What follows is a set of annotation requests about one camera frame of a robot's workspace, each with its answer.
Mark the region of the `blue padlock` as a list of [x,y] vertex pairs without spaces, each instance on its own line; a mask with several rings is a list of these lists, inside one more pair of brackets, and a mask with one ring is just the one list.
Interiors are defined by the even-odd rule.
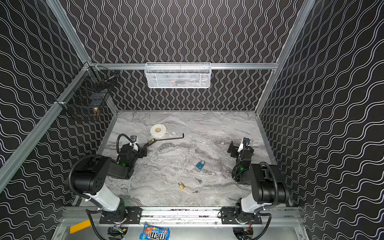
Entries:
[[201,160],[200,162],[198,162],[197,164],[196,164],[196,168],[199,170],[199,171],[201,171],[202,169],[203,169],[203,167],[205,166],[205,161],[204,160]]

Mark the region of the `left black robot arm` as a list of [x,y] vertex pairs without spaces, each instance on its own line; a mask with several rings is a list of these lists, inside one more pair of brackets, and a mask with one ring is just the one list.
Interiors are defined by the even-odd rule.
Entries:
[[142,217],[140,207],[127,207],[122,198],[106,186],[107,177],[129,180],[138,159],[147,156],[152,142],[138,144],[137,136],[120,134],[117,138],[117,159],[102,155],[88,155],[80,158],[68,175],[68,188],[75,195],[90,201],[98,207],[90,214],[101,214],[100,224],[139,224]]

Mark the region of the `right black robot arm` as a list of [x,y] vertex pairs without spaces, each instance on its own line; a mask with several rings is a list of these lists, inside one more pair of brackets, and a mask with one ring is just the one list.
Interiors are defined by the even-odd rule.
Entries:
[[241,185],[251,186],[252,191],[240,198],[234,206],[234,213],[222,217],[223,220],[249,224],[260,219],[259,212],[289,204],[289,191],[278,166],[266,162],[252,163],[254,149],[250,146],[250,139],[243,138],[239,146],[230,143],[228,153],[236,159],[232,179]]

